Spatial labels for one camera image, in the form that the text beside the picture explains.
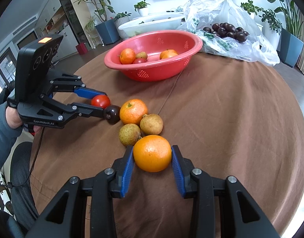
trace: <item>orange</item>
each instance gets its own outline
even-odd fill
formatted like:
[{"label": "orange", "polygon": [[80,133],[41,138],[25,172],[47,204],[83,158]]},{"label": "orange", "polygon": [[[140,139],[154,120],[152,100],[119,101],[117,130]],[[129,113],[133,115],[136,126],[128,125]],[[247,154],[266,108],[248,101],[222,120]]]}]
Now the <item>orange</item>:
[{"label": "orange", "polygon": [[135,52],[131,48],[124,49],[120,54],[120,62],[122,64],[132,64],[135,60]]},{"label": "orange", "polygon": [[163,52],[161,52],[161,54],[159,55],[159,59],[162,59],[163,56],[164,56],[166,53],[168,53],[168,52],[173,52],[173,53],[178,54],[178,52],[176,52],[174,49],[166,49],[166,50],[164,50]]},{"label": "orange", "polygon": [[167,59],[167,58],[171,58],[171,57],[174,57],[178,55],[177,53],[174,53],[174,52],[167,52],[163,57],[162,59]]},{"label": "orange", "polygon": [[148,135],[134,145],[133,157],[137,166],[142,170],[159,172],[171,162],[171,145],[161,136]]},{"label": "orange", "polygon": [[148,114],[148,108],[140,99],[131,99],[123,104],[120,109],[120,119],[124,124],[134,123],[139,125],[142,116]]}]

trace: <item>round table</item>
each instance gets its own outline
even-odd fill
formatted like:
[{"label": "round table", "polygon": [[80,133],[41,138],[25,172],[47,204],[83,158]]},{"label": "round table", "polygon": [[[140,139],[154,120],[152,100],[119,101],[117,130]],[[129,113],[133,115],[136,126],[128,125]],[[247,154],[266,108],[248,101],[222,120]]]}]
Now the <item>round table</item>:
[{"label": "round table", "polygon": [[[119,106],[142,99],[150,113],[162,117],[161,136],[178,145],[183,157],[213,177],[236,176],[283,233],[304,190],[304,118],[275,69],[198,53],[181,74],[140,83],[106,68],[104,56],[76,72],[87,87],[106,92]],[[54,99],[89,103],[75,94],[58,93]],[[122,125],[79,117],[64,129],[45,129],[30,179],[39,213],[71,176],[95,176],[123,156],[118,140]],[[39,138],[37,134],[32,157]],[[129,192],[113,203],[118,237],[188,237],[193,200],[180,197],[171,166],[158,173],[135,166]]]}]

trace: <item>red plastic bowl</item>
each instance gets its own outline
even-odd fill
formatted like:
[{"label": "red plastic bowl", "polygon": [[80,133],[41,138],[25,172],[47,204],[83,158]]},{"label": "red plastic bowl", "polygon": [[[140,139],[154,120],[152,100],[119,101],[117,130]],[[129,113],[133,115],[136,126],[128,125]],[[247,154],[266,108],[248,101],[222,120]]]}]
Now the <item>red plastic bowl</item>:
[{"label": "red plastic bowl", "polygon": [[[180,73],[189,63],[191,56],[196,54],[202,46],[202,40],[189,32],[154,31],[132,37],[116,45],[106,54],[104,63],[108,68],[120,70],[136,81],[160,81]],[[148,61],[139,64],[121,64],[118,55],[126,48],[132,48],[135,53],[146,52]],[[178,55],[160,60],[160,53],[166,49],[174,49]]]}]

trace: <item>cable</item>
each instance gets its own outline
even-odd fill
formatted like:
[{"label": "cable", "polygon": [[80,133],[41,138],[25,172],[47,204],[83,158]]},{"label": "cable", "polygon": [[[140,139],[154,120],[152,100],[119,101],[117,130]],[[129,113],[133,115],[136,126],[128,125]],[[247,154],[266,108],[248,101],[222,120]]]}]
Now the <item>cable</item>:
[{"label": "cable", "polygon": [[42,143],[42,138],[43,138],[44,129],[45,129],[45,127],[43,127],[42,133],[40,134],[40,141],[38,142],[38,147],[37,147],[37,150],[36,150],[34,159],[33,159],[33,163],[32,163],[32,166],[31,166],[31,169],[30,169],[30,172],[29,172],[29,176],[26,178],[25,182],[23,182],[22,184],[19,184],[19,185],[13,185],[13,184],[9,181],[7,185],[0,184],[0,187],[7,187],[7,188],[12,189],[13,187],[21,187],[21,186],[23,186],[24,184],[26,184],[26,182],[28,181],[28,179],[31,177],[31,174],[32,174],[33,169],[34,169],[34,165],[35,165],[35,161],[36,161],[38,152],[40,151],[40,145],[41,145],[41,143]]}]

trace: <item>hand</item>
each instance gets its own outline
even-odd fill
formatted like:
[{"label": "hand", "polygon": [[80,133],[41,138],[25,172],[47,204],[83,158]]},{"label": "hand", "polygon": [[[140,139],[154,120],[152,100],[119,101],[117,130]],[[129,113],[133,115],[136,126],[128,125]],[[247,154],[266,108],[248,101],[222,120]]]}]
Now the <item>hand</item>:
[{"label": "hand", "polygon": [[[7,123],[12,129],[16,129],[17,127],[20,127],[23,122],[19,116],[19,113],[16,109],[12,107],[7,107],[5,110],[5,118],[7,119]],[[40,129],[42,129],[41,126],[34,126],[34,131],[38,132]]]}]

